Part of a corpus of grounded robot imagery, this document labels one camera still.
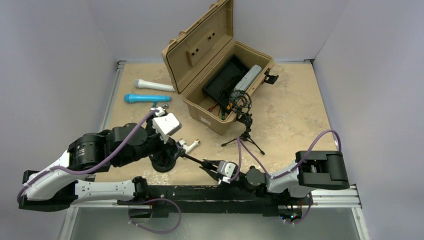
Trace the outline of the black round-base clip stand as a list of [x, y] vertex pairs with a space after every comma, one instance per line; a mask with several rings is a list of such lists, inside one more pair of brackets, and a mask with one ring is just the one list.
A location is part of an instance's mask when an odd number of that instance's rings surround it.
[[176, 160], [174, 158], [170, 158], [168, 156], [154, 156], [150, 155], [149, 160], [153, 169], [159, 173], [166, 173], [171, 171], [176, 165]]

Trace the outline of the white mesh-head microphone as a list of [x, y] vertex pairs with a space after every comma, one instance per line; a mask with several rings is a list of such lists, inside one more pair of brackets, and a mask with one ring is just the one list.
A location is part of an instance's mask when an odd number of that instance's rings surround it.
[[166, 92], [175, 91], [172, 85], [146, 81], [141, 78], [134, 80], [134, 86], [139, 89], [153, 89], [153, 90], [166, 91]]

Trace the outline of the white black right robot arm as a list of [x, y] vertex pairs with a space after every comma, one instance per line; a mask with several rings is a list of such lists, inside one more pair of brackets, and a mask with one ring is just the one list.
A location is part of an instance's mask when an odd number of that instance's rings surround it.
[[344, 157], [340, 151], [298, 151], [295, 161], [278, 173], [266, 174], [251, 166], [246, 173], [237, 172], [237, 164], [225, 160], [202, 160], [200, 168], [222, 189], [237, 188], [257, 197], [280, 195], [288, 204], [316, 190], [345, 190], [350, 187]]

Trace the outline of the black round-base shock mount stand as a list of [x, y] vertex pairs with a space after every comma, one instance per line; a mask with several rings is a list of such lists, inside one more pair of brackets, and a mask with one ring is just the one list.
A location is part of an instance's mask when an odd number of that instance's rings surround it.
[[178, 154], [178, 156], [180, 157], [180, 158], [183, 158], [184, 160], [190, 160], [190, 161], [193, 161], [193, 162], [195, 162], [195, 163], [197, 163], [197, 164], [199, 164], [199, 165], [203, 165], [205, 162], [203, 161], [203, 160], [200, 160], [200, 159], [197, 159], [197, 158], [195, 158], [195, 157], [193, 157], [193, 156], [190, 156], [190, 155], [188, 155], [184, 150], [183, 151], [181, 151], [179, 154]]

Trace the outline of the blue microphone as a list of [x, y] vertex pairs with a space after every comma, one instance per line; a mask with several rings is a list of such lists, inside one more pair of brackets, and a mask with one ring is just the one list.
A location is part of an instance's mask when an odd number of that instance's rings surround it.
[[143, 102], [170, 102], [172, 99], [168, 95], [146, 95], [129, 93], [123, 97], [126, 103], [143, 103]]

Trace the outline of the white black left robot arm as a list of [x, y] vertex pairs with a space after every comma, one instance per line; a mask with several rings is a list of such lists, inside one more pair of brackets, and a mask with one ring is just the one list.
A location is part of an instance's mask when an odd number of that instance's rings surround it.
[[92, 182], [88, 176], [143, 158], [148, 158], [160, 173], [170, 171], [184, 153], [182, 145], [172, 138], [181, 126], [149, 120], [146, 126], [128, 123], [84, 134], [45, 169], [25, 171], [23, 188], [17, 196], [19, 209], [57, 212], [98, 200], [146, 203], [150, 193], [147, 180], [141, 176], [119, 182]]

